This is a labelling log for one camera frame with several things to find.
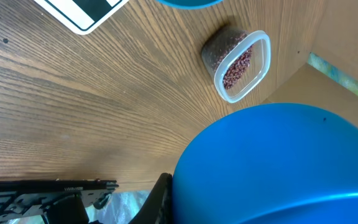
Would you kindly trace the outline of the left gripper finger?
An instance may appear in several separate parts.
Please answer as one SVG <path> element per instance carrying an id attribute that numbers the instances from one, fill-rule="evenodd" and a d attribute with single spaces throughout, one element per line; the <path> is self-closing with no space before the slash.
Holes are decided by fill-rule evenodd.
<path id="1" fill-rule="evenodd" d="M 158 178 L 149 196 L 129 224 L 172 224 L 172 180 L 169 173 Z"/>

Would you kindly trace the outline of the blue plastic measuring scoop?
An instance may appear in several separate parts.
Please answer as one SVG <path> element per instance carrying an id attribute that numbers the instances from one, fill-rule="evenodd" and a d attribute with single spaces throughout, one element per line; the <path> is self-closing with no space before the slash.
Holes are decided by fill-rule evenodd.
<path id="1" fill-rule="evenodd" d="M 358 128 L 314 106 L 260 105 L 189 143 L 175 223 L 358 223 Z"/>

